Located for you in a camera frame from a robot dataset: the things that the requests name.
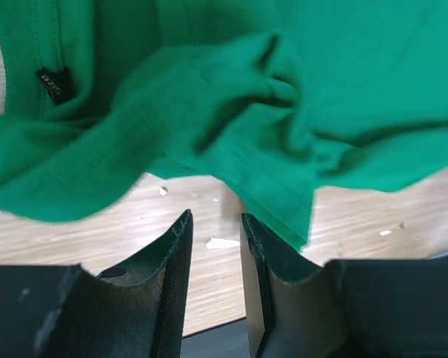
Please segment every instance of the clothing label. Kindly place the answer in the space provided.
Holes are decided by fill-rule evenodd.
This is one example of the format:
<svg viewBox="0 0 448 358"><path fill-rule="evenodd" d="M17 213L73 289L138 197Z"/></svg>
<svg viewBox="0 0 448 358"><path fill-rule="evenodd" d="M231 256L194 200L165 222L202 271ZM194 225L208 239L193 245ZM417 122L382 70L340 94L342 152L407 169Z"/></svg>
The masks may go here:
<svg viewBox="0 0 448 358"><path fill-rule="evenodd" d="M69 70L51 72L46 68L39 69L37 77L48 91L53 103L62 104L73 98L72 79Z"/></svg>

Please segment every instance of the wood grain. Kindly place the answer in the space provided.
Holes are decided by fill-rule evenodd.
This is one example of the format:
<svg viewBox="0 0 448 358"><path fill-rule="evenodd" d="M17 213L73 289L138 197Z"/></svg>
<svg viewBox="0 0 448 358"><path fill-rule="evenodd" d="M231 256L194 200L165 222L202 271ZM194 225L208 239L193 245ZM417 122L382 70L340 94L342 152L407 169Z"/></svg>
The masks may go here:
<svg viewBox="0 0 448 358"><path fill-rule="evenodd" d="M0 112L3 103L0 54ZM162 186L167 195L160 193ZM193 211L196 229L185 332L239 318L244 315L239 249L208 250L206 242L211 237L238 239L242 205L210 177L165 182L143 176L119 203L72 224L0 213L0 263L82 263L97 273L160 236L187 208ZM448 169L396 194L321 189L304 255L322 264L333 257L415 258L445 250Z"/></svg>

